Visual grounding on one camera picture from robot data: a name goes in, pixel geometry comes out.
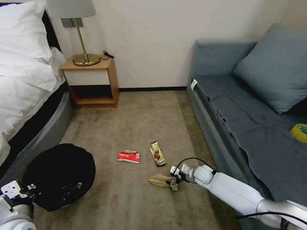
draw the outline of trash can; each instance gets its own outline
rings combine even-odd
[[[73,144],[59,144],[31,161],[22,183],[34,188],[34,203],[54,211],[86,194],[95,174],[95,161],[89,152]]]

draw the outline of table lamp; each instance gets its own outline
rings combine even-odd
[[[75,65],[88,66],[100,61],[96,54],[88,54],[85,51],[80,29],[76,18],[91,17],[96,14],[91,0],[47,0],[48,12],[51,17],[74,19],[78,36],[81,42],[83,54],[73,56]]]

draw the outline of gray bed base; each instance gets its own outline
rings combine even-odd
[[[36,137],[19,153],[1,179],[0,186],[13,180],[21,180],[26,166],[32,159],[60,142],[68,127],[71,112],[70,93],[65,92],[53,116]]]
[[[248,184],[248,181],[244,177],[243,172],[240,170],[231,154],[227,150],[208,112],[203,106],[202,101],[200,100],[197,93],[191,90],[190,85],[191,78],[188,82],[187,94],[218,171]],[[265,226],[260,221],[257,221],[253,218],[240,219],[239,224],[243,230],[273,230],[273,228]]]

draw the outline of baseboard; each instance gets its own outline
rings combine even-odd
[[[120,91],[120,92],[170,91],[170,90],[186,90],[186,86],[175,86],[175,87],[148,87],[148,88],[119,88],[119,91]]]

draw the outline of lamp stand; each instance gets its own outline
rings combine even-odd
[[[83,54],[75,55],[73,57],[73,63],[75,65],[80,65],[80,66],[87,66],[87,65],[97,64],[98,62],[100,62],[100,57],[98,55],[96,55],[96,54],[88,54],[88,53],[86,53],[85,48],[84,48],[84,44],[83,44],[83,40],[82,40],[82,37],[81,37],[79,25],[77,23],[77,19],[76,18],[74,18],[74,22],[75,22],[76,27],[77,27],[77,32],[78,32],[78,36],[79,36],[79,39],[80,39],[80,42],[81,42]]]

